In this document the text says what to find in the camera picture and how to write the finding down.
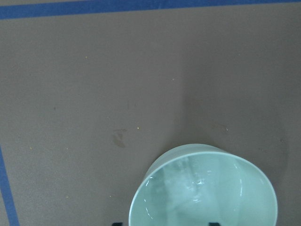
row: gray table surface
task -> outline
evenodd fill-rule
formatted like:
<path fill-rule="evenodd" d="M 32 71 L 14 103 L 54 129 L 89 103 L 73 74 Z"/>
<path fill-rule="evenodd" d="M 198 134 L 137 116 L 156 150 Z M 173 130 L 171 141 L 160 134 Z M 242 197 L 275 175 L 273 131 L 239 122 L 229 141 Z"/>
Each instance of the gray table surface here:
<path fill-rule="evenodd" d="M 276 190 L 277 225 L 299 225 L 300 11 L 0 21 L 0 144 L 20 225 L 127 225 L 148 167 L 187 143 L 257 165 Z"/>

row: empty bowl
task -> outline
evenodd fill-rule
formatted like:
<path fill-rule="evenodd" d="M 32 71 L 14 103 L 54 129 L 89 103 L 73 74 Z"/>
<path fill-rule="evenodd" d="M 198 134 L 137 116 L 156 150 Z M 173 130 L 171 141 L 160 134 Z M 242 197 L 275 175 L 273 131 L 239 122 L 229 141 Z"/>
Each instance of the empty bowl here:
<path fill-rule="evenodd" d="M 190 144 L 160 156 L 138 188 L 129 226 L 275 226 L 264 173 L 219 148 Z"/>

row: light green bowl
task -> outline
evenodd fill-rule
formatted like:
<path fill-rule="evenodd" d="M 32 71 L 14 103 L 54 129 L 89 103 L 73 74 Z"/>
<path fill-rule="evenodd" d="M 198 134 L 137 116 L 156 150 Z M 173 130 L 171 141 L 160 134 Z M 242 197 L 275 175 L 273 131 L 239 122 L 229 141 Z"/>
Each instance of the light green bowl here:
<path fill-rule="evenodd" d="M 264 173 L 243 158 L 201 144 L 160 156 L 129 213 L 129 226 L 275 226 L 276 220 L 275 191 Z"/>

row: blue tape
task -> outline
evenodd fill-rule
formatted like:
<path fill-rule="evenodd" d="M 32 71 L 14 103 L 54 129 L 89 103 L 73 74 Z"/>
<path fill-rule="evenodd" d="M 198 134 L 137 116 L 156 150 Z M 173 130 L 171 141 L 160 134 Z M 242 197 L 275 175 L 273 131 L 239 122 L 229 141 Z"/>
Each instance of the blue tape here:
<path fill-rule="evenodd" d="M 0 147 L 0 190 L 4 201 L 8 222 L 10 226 L 19 226 L 17 211 L 14 204 L 13 195 L 10 190 L 8 175 L 6 173 L 3 155 Z"/>
<path fill-rule="evenodd" d="M 301 0 L 86 0 L 1 6 L 0 19 L 136 10 L 299 2 Z"/>

